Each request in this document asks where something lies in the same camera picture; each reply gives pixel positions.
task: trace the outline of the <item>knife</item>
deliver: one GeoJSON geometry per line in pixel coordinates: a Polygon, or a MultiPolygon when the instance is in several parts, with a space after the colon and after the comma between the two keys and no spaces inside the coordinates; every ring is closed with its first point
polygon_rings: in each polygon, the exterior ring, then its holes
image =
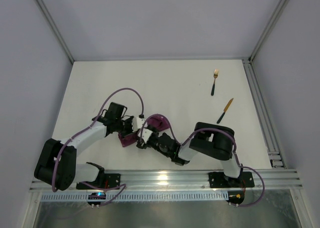
{"type": "Polygon", "coordinates": [[[218,121],[216,122],[217,124],[219,124],[219,123],[221,122],[222,118],[224,117],[225,113],[227,112],[227,110],[228,110],[228,108],[229,108],[229,106],[231,105],[231,103],[232,103],[233,100],[234,100],[234,99],[232,98],[231,100],[229,100],[228,104],[226,104],[226,106],[225,106],[225,108],[224,108],[224,110],[223,110],[222,115],[220,116],[220,118],[219,118],[218,121]]]}

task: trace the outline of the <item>white tabletop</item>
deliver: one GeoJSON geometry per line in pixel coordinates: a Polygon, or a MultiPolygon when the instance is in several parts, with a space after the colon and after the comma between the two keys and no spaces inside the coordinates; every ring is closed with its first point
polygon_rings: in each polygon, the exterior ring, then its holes
{"type": "MultiPolygon", "coordinates": [[[[221,126],[235,131],[239,160],[255,169],[270,169],[266,144],[241,60],[148,60],[75,62],[63,98],[53,138],[68,138],[91,123],[105,99],[115,90],[130,87],[144,101],[144,115],[159,113],[171,122],[183,142],[197,122],[216,124],[231,98],[221,126]],[[213,73],[219,69],[215,94],[213,73]]],[[[139,98],[121,91],[112,99],[128,107],[127,115],[141,113],[139,98]]],[[[77,163],[93,162],[107,170],[216,170],[218,160],[197,154],[178,166],[152,148],[122,147],[114,133],[79,155],[77,163]]]]}

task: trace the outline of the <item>purple cable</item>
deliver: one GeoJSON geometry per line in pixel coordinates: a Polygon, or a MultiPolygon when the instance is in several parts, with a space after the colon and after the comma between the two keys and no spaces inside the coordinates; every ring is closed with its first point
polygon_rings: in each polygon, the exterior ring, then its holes
{"type": "Polygon", "coordinates": [[[58,189],[56,189],[56,176],[57,176],[57,170],[58,170],[58,165],[59,165],[59,160],[60,160],[60,157],[62,155],[62,153],[64,152],[64,149],[67,147],[67,145],[73,140],[75,139],[77,136],[79,136],[80,134],[82,134],[83,132],[86,132],[87,130],[91,129],[91,127],[97,122],[99,116],[101,115],[106,103],[110,100],[111,97],[113,97],[116,93],[118,92],[121,92],[121,91],[124,91],[124,90],[128,90],[128,91],[132,91],[134,93],[137,94],[137,96],[139,97],[140,101],[141,101],[141,106],[142,106],[142,109],[141,109],[141,115],[144,114],[144,110],[145,110],[145,106],[144,106],[144,102],[142,100],[142,97],[141,95],[134,89],[132,88],[128,88],[128,87],[125,87],[125,88],[121,88],[121,89],[118,89],[116,90],[115,92],[113,92],[111,95],[109,95],[109,97],[104,101],[104,103],[102,104],[100,110],[99,110],[99,113],[98,115],[95,117],[95,119],[93,120],[93,122],[91,123],[91,125],[89,125],[88,127],[80,130],[78,133],[74,134],[73,136],[71,136],[70,139],[68,139],[66,141],[66,143],[64,143],[64,145],[61,147],[58,155],[56,156],[56,161],[54,163],[54,169],[53,169],[53,175],[52,175],[52,181],[51,181],[51,187],[52,187],[52,191],[53,192],[57,192],[58,189]]]}
{"type": "Polygon", "coordinates": [[[264,179],[262,179],[262,176],[261,176],[261,175],[259,174],[259,172],[256,171],[255,169],[253,169],[253,168],[251,168],[251,167],[249,167],[249,166],[240,166],[240,168],[249,169],[249,170],[253,171],[254,173],[256,173],[257,176],[260,178],[261,183],[262,183],[262,192],[261,192],[260,197],[259,197],[256,201],[254,201],[254,202],[252,202],[252,203],[250,203],[250,204],[239,204],[239,205],[238,205],[238,207],[251,207],[251,206],[259,203],[259,202],[262,200],[262,198],[263,198],[264,195],[265,195],[266,185],[265,185],[264,179]]]}
{"type": "Polygon", "coordinates": [[[151,118],[153,118],[153,117],[158,117],[158,116],[163,117],[163,118],[165,119],[165,121],[166,121],[166,122],[168,123],[168,125],[169,125],[169,129],[170,129],[170,131],[171,131],[171,134],[172,134],[173,139],[174,139],[178,144],[180,144],[180,142],[177,140],[177,138],[176,138],[176,136],[175,136],[175,134],[174,134],[174,131],[172,130],[172,126],[171,126],[168,118],[165,117],[165,116],[162,115],[162,114],[152,114],[152,115],[150,115],[147,119],[145,119],[145,121],[144,121],[144,123],[143,123],[143,125],[142,125],[142,128],[141,128],[140,141],[142,140],[142,133],[143,133],[143,131],[144,131],[144,127],[145,127],[145,125],[147,124],[148,120],[151,119],[151,118]]]}

